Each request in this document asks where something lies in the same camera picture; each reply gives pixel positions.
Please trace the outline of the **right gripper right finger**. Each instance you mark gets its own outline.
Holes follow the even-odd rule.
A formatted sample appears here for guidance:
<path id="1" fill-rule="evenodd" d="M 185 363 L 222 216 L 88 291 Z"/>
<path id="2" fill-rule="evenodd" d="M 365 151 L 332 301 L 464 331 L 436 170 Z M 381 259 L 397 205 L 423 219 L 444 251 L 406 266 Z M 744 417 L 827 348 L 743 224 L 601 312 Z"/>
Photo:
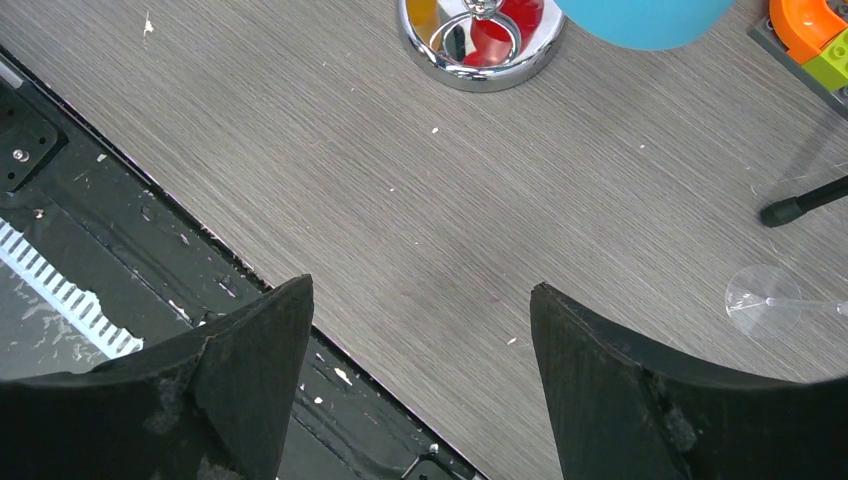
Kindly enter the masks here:
<path id="1" fill-rule="evenodd" d="M 847 381 L 717 365 L 542 283 L 531 333 L 567 479 L 843 479 Z"/>

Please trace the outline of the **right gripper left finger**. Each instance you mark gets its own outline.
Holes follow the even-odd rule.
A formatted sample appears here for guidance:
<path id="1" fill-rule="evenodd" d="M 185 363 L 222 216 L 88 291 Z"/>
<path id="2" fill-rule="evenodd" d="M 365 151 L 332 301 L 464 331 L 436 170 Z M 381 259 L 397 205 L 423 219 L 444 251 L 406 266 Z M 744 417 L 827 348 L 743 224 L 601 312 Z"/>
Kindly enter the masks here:
<path id="1" fill-rule="evenodd" d="M 272 479 L 310 339 L 313 281 L 81 374 L 1 384 L 5 479 Z"/>

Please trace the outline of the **clear champagne flute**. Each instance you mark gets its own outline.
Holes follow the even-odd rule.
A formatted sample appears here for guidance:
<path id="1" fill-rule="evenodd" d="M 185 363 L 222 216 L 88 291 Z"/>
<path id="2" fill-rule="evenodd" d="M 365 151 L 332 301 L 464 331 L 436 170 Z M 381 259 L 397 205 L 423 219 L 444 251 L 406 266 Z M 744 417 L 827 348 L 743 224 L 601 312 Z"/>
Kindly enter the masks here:
<path id="1" fill-rule="evenodd" d="M 789 333 L 805 311 L 846 317 L 846 301 L 804 300 L 793 277 L 770 265 L 738 271 L 724 293 L 730 322 L 748 337 L 770 339 Z"/>

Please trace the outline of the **blue wine glass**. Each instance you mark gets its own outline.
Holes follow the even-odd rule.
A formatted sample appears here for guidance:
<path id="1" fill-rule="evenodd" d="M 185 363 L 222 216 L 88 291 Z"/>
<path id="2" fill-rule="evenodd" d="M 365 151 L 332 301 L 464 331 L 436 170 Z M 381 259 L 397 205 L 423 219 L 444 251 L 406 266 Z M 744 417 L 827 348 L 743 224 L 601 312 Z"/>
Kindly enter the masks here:
<path id="1" fill-rule="evenodd" d="M 556 0 L 563 14 L 612 45 L 660 51 L 689 45 L 734 5 L 734 0 Z"/>

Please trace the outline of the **chrome wine glass rack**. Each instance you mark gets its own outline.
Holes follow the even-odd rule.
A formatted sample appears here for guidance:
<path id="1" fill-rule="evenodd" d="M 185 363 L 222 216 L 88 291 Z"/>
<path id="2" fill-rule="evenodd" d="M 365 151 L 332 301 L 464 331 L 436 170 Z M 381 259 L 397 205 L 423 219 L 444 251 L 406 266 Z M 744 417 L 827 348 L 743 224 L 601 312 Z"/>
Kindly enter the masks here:
<path id="1" fill-rule="evenodd" d="M 559 50 L 567 17 L 553 1 L 398 0 L 413 62 L 453 89 L 492 93 L 539 74 Z"/>

